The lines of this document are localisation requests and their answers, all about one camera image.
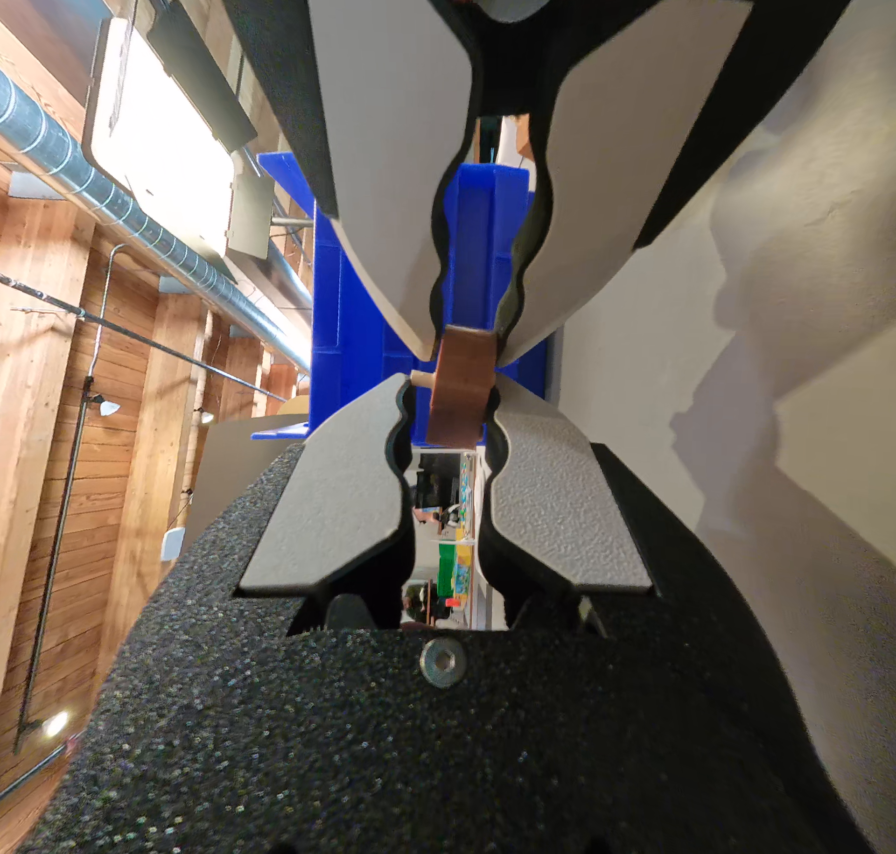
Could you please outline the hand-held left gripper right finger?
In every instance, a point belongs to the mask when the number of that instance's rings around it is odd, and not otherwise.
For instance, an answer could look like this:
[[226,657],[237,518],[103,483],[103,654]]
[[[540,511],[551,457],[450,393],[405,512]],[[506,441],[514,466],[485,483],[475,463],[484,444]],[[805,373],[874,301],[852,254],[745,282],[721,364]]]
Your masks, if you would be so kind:
[[649,591],[643,557],[585,434],[511,378],[497,378],[496,394],[483,532],[550,591]]

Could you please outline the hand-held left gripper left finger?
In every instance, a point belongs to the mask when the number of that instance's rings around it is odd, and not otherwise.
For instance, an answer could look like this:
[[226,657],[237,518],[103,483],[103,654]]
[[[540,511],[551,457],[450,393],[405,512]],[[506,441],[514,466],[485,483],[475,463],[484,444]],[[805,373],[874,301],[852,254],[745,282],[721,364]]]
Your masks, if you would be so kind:
[[415,392],[394,374],[314,430],[241,577],[257,596],[400,592],[415,565],[409,425]]

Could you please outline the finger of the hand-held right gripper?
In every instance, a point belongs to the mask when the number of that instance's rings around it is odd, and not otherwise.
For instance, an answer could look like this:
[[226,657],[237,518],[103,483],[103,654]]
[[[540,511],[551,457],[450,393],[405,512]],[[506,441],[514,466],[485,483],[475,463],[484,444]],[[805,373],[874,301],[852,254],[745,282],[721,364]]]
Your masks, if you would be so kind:
[[443,196],[472,139],[476,43],[451,0],[308,0],[335,209],[376,307],[421,360],[441,334]]
[[573,66],[546,133],[550,216],[507,291],[498,364],[563,325],[628,261],[751,13],[749,0],[659,0]]

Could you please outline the round brown brick assembly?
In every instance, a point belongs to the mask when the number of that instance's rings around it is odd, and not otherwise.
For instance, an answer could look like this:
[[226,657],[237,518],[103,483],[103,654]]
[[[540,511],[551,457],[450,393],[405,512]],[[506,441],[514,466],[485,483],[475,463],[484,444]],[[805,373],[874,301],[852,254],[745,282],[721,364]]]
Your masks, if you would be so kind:
[[496,382],[497,335],[449,324],[433,372],[412,371],[410,383],[430,390],[427,444],[474,449]]

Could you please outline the stack of blue plastic bins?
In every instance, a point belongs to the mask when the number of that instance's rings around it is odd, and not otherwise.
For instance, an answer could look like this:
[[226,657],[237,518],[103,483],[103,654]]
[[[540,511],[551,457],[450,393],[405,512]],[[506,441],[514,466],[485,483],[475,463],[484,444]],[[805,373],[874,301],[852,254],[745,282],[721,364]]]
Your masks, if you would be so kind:
[[[330,221],[316,208],[291,153],[262,154],[261,167],[305,210],[314,208],[312,374],[308,422],[266,437],[303,438],[343,406],[391,375],[433,371],[385,321],[343,251]],[[528,172],[501,164],[465,163],[444,196],[450,267],[442,284],[445,322],[490,330],[511,277],[511,244],[533,193]]]

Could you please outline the grey desk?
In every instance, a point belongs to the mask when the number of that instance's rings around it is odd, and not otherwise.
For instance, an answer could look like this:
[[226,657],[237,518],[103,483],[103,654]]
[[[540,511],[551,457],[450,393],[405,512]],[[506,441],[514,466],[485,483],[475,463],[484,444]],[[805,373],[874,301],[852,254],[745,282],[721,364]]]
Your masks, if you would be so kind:
[[894,852],[894,0],[563,333],[558,405],[712,552]]

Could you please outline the white ceiling light panel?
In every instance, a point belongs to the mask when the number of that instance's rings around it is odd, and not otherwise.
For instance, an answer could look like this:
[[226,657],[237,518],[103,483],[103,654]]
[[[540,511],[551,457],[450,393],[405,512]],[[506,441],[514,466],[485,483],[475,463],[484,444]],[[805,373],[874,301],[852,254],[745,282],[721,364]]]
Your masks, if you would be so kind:
[[133,24],[103,20],[82,150],[153,221],[200,256],[226,253],[236,167]]

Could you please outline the black ceiling light rail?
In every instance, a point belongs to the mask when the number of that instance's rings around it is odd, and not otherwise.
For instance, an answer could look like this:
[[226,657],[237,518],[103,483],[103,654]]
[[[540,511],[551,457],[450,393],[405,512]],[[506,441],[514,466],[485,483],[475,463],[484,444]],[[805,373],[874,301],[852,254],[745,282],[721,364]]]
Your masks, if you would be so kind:
[[63,542],[65,525],[67,522],[68,512],[73,495],[73,484],[75,480],[77,462],[80,456],[84,439],[84,426],[86,422],[88,407],[93,397],[94,372],[94,369],[90,369],[88,371],[88,373],[84,377],[84,384],[81,391],[81,399],[74,427],[73,440],[69,451],[69,459],[63,481],[62,498],[57,513],[54,535],[52,537],[49,563],[40,601],[38,621],[28,661],[25,687],[21,697],[18,721],[14,737],[13,754],[15,756],[20,754],[21,749],[25,743],[25,739],[31,733],[33,733],[39,725],[38,721],[32,720],[30,718],[29,709],[31,699],[34,694],[37,677],[39,674],[39,663],[43,651],[44,638],[49,623],[49,613],[53,587],[55,584],[57,566],[61,555],[61,546]]

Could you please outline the silver ventilation duct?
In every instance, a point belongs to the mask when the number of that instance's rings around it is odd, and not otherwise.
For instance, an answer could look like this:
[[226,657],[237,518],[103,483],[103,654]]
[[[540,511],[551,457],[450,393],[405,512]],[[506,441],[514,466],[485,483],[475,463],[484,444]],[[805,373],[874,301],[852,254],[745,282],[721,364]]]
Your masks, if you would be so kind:
[[226,315],[311,374],[310,346],[274,322],[223,272],[140,208],[137,200],[90,165],[80,144],[5,72],[1,73],[1,137],[7,151],[63,198],[111,228],[211,308]]

